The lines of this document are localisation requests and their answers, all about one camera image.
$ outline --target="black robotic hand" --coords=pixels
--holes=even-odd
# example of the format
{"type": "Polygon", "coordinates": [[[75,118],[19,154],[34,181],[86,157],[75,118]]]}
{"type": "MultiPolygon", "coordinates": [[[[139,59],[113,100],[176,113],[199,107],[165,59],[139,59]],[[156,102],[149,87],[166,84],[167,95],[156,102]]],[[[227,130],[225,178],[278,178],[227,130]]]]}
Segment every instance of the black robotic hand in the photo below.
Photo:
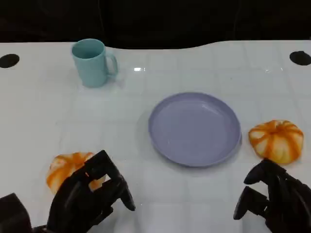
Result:
{"type": "Polygon", "coordinates": [[[48,223],[32,229],[28,213],[15,194],[0,199],[1,233],[86,233],[113,212],[111,205],[121,199],[135,210],[124,177],[102,150],[68,177],[57,191],[50,208],[48,223]],[[110,180],[91,191],[89,183],[108,175],[110,180]]]}
{"type": "Polygon", "coordinates": [[[246,176],[245,184],[259,181],[268,185],[269,199],[245,187],[235,209],[234,219],[247,211],[265,218],[272,233],[311,232],[311,189],[270,160],[263,160],[246,176]]]}

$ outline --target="white table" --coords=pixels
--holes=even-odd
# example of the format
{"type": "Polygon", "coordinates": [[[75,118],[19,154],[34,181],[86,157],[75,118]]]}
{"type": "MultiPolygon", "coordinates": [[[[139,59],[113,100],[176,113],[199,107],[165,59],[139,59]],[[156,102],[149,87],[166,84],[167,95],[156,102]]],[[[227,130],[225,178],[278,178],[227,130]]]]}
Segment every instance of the white table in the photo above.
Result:
{"type": "MultiPolygon", "coordinates": [[[[132,213],[118,202],[92,232],[247,232],[248,222],[232,218],[243,180],[260,161],[247,132],[274,118],[291,120],[305,133],[302,158],[286,168],[311,185],[311,66],[289,59],[292,51],[311,54],[309,41],[108,49],[120,73],[98,89],[81,85],[71,45],[0,44],[0,56],[20,56],[16,66],[0,68],[0,196],[15,192],[33,225],[47,220],[52,195],[45,174],[52,158],[105,149],[126,177],[137,210],[132,213]],[[192,169],[155,152],[147,132],[150,111],[164,97],[183,91],[212,94],[233,108],[243,133],[237,156],[219,166],[192,169]]],[[[264,185],[255,187],[266,194],[264,185]]]]}

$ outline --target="orange pumpkin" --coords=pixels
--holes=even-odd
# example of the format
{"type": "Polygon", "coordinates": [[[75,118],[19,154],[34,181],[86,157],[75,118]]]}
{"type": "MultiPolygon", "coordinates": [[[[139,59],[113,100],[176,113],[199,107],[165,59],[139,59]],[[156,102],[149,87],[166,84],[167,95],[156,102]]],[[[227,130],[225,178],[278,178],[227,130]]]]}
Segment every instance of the orange pumpkin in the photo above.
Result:
{"type": "MultiPolygon", "coordinates": [[[[53,194],[56,194],[60,185],[64,180],[71,176],[76,170],[84,166],[84,162],[94,154],[77,152],[73,154],[60,154],[56,156],[51,165],[50,170],[47,174],[47,184],[53,194]]],[[[105,176],[101,177],[99,180],[93,180],[89,187],[91,190],[95,190],[102,186],[102,183],[105,181],[105,176]]]]}
{"type": "Polygon", "coordinates": [[[248,137],[258,156],[289,164],[300,157],[304,135],[288,120],[272,120],[252,128],[248,137]]]}

